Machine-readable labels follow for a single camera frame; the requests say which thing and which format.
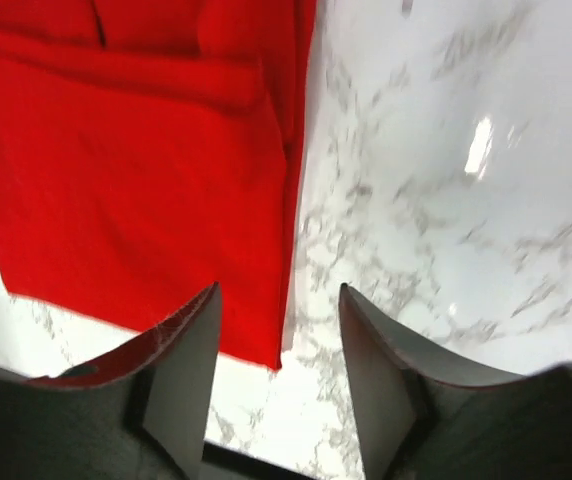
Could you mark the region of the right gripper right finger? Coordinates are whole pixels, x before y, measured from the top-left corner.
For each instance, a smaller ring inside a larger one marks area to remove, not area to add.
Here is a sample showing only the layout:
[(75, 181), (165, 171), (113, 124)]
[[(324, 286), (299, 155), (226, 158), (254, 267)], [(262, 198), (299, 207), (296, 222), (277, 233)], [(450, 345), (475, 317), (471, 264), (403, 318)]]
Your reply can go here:
[(456, 354), (347, 284), (339, 319), (366, 478), (555, 478), (544, 380)]

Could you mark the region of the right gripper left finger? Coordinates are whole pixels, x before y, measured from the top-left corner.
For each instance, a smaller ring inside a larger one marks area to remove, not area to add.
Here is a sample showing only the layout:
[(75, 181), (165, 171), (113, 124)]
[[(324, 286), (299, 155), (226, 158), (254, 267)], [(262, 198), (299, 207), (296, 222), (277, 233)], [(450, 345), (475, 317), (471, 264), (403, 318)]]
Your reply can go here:
[(90, 394), (127, 386), (122, 425), (152, 443), (196, 479), (202, 461), (215, 361), (220, 343), (222, 293), (214, 283), (151, 329), (57, 377), (27, 383)]

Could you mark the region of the red t shirt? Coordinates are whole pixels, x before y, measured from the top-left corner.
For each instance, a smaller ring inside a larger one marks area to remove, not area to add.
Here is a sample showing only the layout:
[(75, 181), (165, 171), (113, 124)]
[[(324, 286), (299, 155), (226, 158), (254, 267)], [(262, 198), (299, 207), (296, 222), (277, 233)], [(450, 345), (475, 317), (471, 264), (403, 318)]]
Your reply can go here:
[(0, 1), (0, 274), (145, 331), (204, 287), (281, 365), (313, 1)]

